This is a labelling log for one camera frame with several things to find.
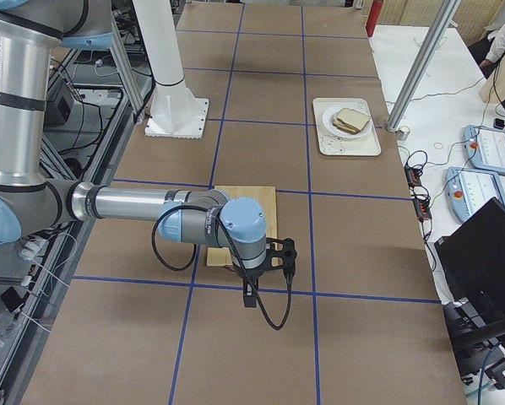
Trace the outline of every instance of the black monitor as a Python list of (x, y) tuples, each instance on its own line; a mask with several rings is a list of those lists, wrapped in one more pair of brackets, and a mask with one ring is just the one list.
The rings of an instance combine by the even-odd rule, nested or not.
[(484, 326), (505, 320), (505, 207), (493, 198), (436, 248), (453, 297), (466, 297)]

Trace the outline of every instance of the bread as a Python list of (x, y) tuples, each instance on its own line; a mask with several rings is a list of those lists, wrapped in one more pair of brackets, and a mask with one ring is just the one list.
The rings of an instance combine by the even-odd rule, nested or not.
[(352, 110), (351, 108), (343, 108), (337, 113), (337, 116), (334, 119), (334, 125), (341, 131), (346, 131), (355, 135), (363, 131), (370, 120), (371, 117), (366, 114), (362, 114), (359, 111)]

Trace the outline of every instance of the black bracket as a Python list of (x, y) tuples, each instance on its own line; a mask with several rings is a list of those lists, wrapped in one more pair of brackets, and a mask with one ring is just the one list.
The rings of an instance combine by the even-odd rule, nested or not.
[[(247, 270), (247, 276), (251, 281), (252, 285), (258, 290), (258, 279), (265, 272), (272, 272), (274, 270), (282, 270), (285, 275), (286, 284), (290, 286), (292, 284), (292, 279), (294, 274), (296, 274), (296, 258), (297, 252), (295, 249), (295, 243), (292, 239), (286, 238), (284, 240), (266, 238), (266, 242), (269, 245), (266, 250), (266, 258), (263, 262), (255, 268)], [(273, 265), (273, 259), (280, 259), (282, 262), (276, 266)], [(243, 271), (234, 265), (238, 274), (243, 278), (243, 304), (246, 308), (256, 307), (256, 296), (253, 289), (249, 285), (247, 278), (244, 277)]]

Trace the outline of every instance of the person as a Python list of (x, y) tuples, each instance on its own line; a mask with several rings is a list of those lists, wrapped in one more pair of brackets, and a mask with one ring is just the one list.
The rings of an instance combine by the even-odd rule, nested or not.
[(505, 53), (505, 24), (496, 32), (488, 32), (481, 40), (469, 46), (470, 54), (488, 78), (497, 68)]

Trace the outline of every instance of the person's arm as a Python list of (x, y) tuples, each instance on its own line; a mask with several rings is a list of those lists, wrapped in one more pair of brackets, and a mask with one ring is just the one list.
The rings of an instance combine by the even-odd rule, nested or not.
[(504, 55), (505, 52), (505, 24), (502, 26), (495, 40), (491, 44), (491, 50), (487, 53), (486, 59), (480, 63), (480, 68), (486, 68), (491, 66), (493, 63), (498, 62), (498, 60)]

